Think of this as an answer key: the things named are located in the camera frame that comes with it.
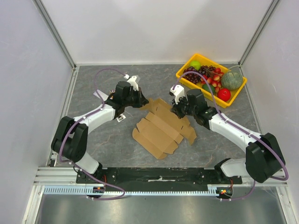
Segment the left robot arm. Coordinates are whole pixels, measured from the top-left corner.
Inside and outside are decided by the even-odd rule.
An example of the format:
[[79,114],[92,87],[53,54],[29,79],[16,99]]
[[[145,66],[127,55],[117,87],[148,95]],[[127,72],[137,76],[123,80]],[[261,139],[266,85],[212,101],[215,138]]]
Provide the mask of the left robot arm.
[[133,76],[128,81],[120,81],[115,92],[96,109],[74,118],[65,116],[58,124],[51,149],[86,171],[86,178],[91,183],[99,183],[103,173],[102,164],[86,151],[88,134],[118,118],[126,107],[141,108],[149,103],[135,78]]

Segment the brown cardboard box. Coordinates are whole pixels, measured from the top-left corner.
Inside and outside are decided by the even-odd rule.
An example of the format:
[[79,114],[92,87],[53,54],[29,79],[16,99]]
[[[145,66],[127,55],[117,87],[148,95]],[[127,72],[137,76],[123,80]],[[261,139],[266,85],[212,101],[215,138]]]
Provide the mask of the brown cardboard box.
[[179,119],[164,100],[150,98],[141,110],[148,114],[136,124],[132,137],[156,159],[162,160],[173,154],[184,138],[190,145],[197,138],[189,119]]

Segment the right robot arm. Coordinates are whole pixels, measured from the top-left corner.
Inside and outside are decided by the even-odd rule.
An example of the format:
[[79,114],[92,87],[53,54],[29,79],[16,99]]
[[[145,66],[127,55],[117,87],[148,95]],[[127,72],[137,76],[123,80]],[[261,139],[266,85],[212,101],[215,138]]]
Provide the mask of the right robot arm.
[[171,87],[170,95],[174,97],[171,112],[178,118],[192,116],[199,125],[222,135],[245,152],[244,158],[224,159],[215,166],[214,178],[218,183],[226,183],[232,176],[250,176],[263,183],[274,179],[285,165],[273,134],[262,135],[230,120],[217,108],[207,105],[201,90],[185,91],[181,85],[176,85]]

